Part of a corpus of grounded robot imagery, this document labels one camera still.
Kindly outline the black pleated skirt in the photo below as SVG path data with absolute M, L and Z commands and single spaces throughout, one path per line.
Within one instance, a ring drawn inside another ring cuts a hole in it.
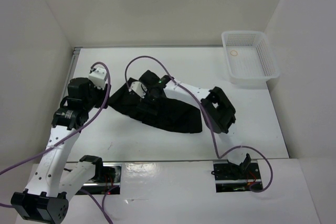
M 185 102 L 160 97 L 153 104 L 130 93 L 124 84 L 108 100 L 117 112 L 148 126 L 176 133 L 202 132 L 201 112 Z

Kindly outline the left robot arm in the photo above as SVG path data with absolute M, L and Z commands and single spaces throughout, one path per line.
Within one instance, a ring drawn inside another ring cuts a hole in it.
M 24 220 L 62 223 L 71 199 L 83 184 L 104 177 L 102 159 L 90 155 L 82 157 L 67 175 L 63 172 L 81 131 L 94 121 L 89 112 L 107 108 L 110 78 L 74 78 L 67 89 L 67 96 L 54 113 L 49 141 L 33 177 L 24 191 L 15 192 L 10 200 Z

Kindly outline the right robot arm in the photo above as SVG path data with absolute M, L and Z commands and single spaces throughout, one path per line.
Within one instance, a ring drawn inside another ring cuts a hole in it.
M 129 91 L 136 93 L 142 102 L 150 105 L 156 105 L 159 99 L 165 98 L 198 107 L 210 130 L 216 157 L 222 159 L 234 150 L 230 147 L 220 154 L 216 142 L 216 135 L 228 135 L 236 123 L 236 109 L 220 87 L 197 88 L 176 80 L 168 73 L 152 84 L 146 84 L 143 80 L 132 81 Z

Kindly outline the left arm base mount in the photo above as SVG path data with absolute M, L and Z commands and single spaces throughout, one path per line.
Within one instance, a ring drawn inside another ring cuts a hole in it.
M 119 195 L 121 185 L 122 164 L 121 163 L 103 163 L 106 170 L 102 177 L 96 180 L 89 180 L 82 186 L 82 190 L 92 195 Z

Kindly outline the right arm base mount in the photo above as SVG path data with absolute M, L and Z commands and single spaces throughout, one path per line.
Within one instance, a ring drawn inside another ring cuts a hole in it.
M 251 188 L 260 191 L 264 188 L 256 161 L 252 161 L 243 172 L 229 162 L 214 162 L 211 174 L 217 193 L 245 192 Z

